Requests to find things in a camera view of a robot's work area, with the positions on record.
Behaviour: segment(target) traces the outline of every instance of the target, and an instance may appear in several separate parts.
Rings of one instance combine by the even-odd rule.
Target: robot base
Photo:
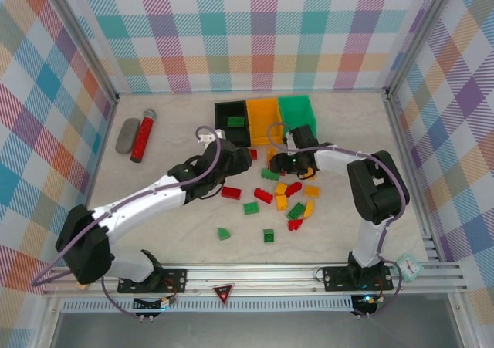
[[[187,269],[161,269],[159,282],[150,288],[146,283],[133,282],[129,279],[120,279],[117,287],[119,294],[181,294],[185,292],[187,283]]]
[[[372,267],[360,267],[352,253],[348,265],[323,268],[324,289],[327,292],[393,290],[390,268],[383,262]]]

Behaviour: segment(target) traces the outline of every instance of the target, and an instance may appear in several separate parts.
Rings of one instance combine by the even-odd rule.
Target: green lego brick
[[[265,178],[266,180],[279,181],[279,173],[273,173],[269,169],[262,169],[261,178]]]
[[[271,228],[263,230],[264,232],[264,242],[275,242],[275,231]]]
[[[259,213],[259,206],[255,201],[253,203],[244,204],[244,213],[245,215]]]
[[[306,210],[306,207],[303,204],[296,203],[296,205],[292,208],[292,210],[286,215],[290,221],[295,221],[298,217],[300,217],[303,212]]]
[[[244,117],[228,117],[227,121],[228,127],[243,127],[245,126]]]
[[[218,236],[219,240],[222,242],[223,240],[228,240],[230,238],[230,232],[226,228],[218,228]]]

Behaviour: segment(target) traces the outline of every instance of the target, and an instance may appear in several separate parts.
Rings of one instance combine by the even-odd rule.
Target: red toy microphone
[[[130,159],[134,163],[140,163],[142,161],[144,151],[146,150],[147,139],[149,138],[151,128],[153,127],[153,123],[157,117],[156,113],[152,109],[147,109],[144,111],[143,116],[144,118],[140,124],[139,134],[137,135],[132,154],[130,155]]]

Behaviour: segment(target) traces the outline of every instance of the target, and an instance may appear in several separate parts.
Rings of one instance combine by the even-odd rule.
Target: gray eraser
[[[139,133],[140,120],[129,118],[123,122],[122,129],[115,144],[115,150],[120,154],[128,154],[134,147],[137,134]]]

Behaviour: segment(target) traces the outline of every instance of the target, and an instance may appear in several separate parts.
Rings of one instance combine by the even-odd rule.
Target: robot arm
[[[246,147],[237,149],[231,142],[220,139],[218,163],[205,177],[180,187],[181,182],[201,176],[212,165],[217,143],[207,144],[202,155],[193,156],[171,168],[150,186],[114,203],[88,210],[84,205],[72,208],[56,242],[61,252],[95,218],[103,219],[91,228],[64,256],[80,284],[90,284],[102,276],[115,276],[145,284],[152,290],[161,281],[161,265],[147,251],[131,254],[112,249],[119,238],[158,213],[186,205],[204,197],[228,176],[247,171],[252,158]]]
[[[401,211],[398,188],[387,173],[371,159],[331,150],[331,144],[319,144],[309,126],[291,130],[286,139],[289,147],[313,150],[277,154],[270,161],[271,171],[285,171],[300,176],[312,169],[314,172],[331,171],[348,175],[355,208],[362,217],[357,244],[349,254],[348,270],[354,285],[363,285],[368,282],[369,278],[365,277],[368,270],[382,266],[381,249],[387,233],[384,220],[396,216]],[[387,151],[378,151],[371,156],[385,165],[396,177],[404,192],[405,203],[408,204],[410,195],[391,155]]]

